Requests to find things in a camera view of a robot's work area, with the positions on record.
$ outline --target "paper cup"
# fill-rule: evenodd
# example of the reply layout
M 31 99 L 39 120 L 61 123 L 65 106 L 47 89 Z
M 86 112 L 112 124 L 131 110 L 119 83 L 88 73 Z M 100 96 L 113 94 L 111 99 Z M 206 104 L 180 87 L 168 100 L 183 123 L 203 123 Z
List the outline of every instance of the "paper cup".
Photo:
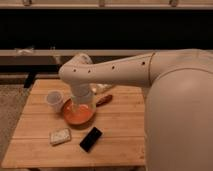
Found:
M 62 94 L 59 91 L 50 91 L 46 96 L 46 103 L 55 113 L 60 113 L 64 104 Z

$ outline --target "table surface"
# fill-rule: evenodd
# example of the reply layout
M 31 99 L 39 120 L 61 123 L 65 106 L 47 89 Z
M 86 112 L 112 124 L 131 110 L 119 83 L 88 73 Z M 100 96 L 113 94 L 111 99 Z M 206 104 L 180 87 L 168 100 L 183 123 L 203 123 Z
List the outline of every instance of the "table surface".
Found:
M 71 127 L 53 113 L 44 100 L 50 90 L 59 90 L 64 100 L 69 99 L 69 86 L 60 80 L 35 82 L 2 162 L 3 168 L 144 165 L 145 107 L 141 88 L 115 86 L 96 95 L 95 101 L 106 94 L 112 94 L 113 100 L 97 108 L 86 128 Z M 103 135 L 86 153 L 79 143 L 94 126 Z M 51 146 L 50 132 L 67 127 L 72 140 Z

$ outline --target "table leg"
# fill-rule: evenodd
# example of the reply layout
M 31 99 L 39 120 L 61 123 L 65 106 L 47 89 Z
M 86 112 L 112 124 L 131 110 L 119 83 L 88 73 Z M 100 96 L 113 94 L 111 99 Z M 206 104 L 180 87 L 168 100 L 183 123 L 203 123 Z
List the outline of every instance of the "table leg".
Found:
M 31 86 L 31 84 L 34 82 L 35 80 L 35 76 L 36 76 L 36 72 L 30 72 L 25 83 L 24 83 L 24 88 L 29 88 Z
M 41 171 L 40 169 L 38 168 L 28 168 L 29 171 Z

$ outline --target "dark background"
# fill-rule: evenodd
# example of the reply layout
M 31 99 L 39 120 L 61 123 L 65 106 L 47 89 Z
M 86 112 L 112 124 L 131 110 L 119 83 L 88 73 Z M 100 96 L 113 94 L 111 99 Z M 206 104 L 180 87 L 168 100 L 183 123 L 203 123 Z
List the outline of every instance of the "dark background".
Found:
M 0 49 L 213 49 L 211 10 L 0 10 Z

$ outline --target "metal bar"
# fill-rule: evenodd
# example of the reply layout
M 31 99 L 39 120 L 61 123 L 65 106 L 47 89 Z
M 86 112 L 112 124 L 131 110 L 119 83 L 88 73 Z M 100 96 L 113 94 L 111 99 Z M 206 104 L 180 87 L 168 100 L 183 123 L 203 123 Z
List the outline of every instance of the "metal bar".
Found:
M 30 6 L 23 6 L 22 4 L 0 4 L 0 9 L 142 9 L 142 10 L 212 10 L 213 5 L 202 4 L 178 4 L 176 8 L 169 4 L 105 4 L 100 7 L 99 4 L 32 4 Z
M 87 49 L 79 49 L 79 50 L 34 50 L 34 53 L 30 56 L 74 56 L 77 53 L 86 53 L 89 56 L 98 56 L 98 57 L 106 57 L 106 56 L 132 56 L 142 53 L 152 53 L 154 51 L 162 51 L 162 50 L 87 50 Z M 0 50 L 0 58 L 5 56 L 14 56 L 17 57 L 16 50 Z

